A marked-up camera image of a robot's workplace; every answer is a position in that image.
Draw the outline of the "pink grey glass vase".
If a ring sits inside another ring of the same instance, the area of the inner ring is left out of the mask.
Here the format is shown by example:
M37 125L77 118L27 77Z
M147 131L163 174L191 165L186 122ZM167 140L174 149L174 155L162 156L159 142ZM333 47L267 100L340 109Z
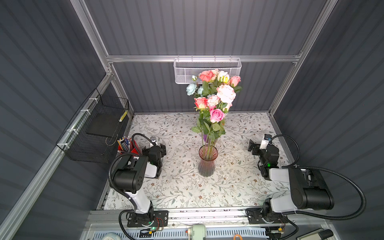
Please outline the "pink grey glass vase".
M199 149L199 156L201 158L198 164L199 174L203 177L210 177L214 174L218 150L211 145L204 145Z

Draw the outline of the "pale pink rose stem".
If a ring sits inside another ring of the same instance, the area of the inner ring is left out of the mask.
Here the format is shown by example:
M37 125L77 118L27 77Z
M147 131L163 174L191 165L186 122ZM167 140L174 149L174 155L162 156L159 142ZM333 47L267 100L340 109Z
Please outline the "pale pink rose stem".
M217 140L223 136L226 131L225 125L225 113L220 109L210 109L209 116L207 116L207 122L210 127L208 133L209 145L216 147Z

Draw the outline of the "small pink rose stem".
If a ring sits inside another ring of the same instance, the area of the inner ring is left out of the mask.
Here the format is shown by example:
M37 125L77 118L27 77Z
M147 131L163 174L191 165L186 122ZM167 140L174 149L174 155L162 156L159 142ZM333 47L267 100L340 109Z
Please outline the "small pink rose stem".
M226 114L229 112L236 98L236 93L229 85L221 85L217 87L217 93L208 98L208 108L220 109Z

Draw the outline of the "light blue peony flower stem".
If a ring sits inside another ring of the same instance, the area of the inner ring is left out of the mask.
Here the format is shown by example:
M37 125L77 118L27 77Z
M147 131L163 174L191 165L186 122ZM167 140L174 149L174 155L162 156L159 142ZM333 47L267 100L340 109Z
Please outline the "light blue peony flower stem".
M186 93L190 97L203 97L203 84L200 76L192 76L192 82L186 87Z

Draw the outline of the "pink peony flower stem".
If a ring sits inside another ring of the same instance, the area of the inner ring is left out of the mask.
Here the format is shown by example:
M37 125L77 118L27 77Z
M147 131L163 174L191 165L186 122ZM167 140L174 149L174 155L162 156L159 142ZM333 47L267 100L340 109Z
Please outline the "pink peony flower stem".
M204 91L203 91L204 96L217 92L216 90L214 90L214 87L217 86L218 72L219 72L218 69L213 69L213 70L203 71L202 73L199 74L202 80L203 88L204 88Z

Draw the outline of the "cream pink rose stem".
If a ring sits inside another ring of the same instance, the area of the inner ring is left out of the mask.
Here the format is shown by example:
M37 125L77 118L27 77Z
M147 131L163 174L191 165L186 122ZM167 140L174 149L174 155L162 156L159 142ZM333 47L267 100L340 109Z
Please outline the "cream pink rose stem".
M219 71L217 75L218 86L227 85L230 81L230 75L228 72Z

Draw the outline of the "pink coral rose stem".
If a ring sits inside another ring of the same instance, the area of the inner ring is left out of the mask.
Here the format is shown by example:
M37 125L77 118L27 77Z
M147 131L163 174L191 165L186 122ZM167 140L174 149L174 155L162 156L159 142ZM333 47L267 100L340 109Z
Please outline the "pink coral rose stem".
M240 82L241 82L240 76L233 76L230 78L228 85L234 89L235 93L239 93L242 90L242 87L239 86Z

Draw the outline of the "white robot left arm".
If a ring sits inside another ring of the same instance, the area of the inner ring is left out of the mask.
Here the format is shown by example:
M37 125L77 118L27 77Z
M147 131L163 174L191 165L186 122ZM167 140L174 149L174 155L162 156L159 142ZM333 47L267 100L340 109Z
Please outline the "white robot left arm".
M108 179L113 190L127 198L133 208L127 212L128 227L155 226L168 224L168 211L156 211L143 188L145 179L159 178L166 146L154 144L149 149L124 152L116 157L110 166Z

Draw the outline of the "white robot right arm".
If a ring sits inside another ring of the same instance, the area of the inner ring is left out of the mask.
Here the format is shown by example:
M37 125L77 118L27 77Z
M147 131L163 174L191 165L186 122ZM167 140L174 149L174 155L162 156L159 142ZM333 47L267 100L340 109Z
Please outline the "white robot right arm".
M266 223L274 223L285 212L297 210L331 210L334 198L319 170L304 170L278 166L280 150L270 144L267 135L260 144L249 141L248 151L259 157L258 169L267 181L290 184L288 195L267 198L259 216Z

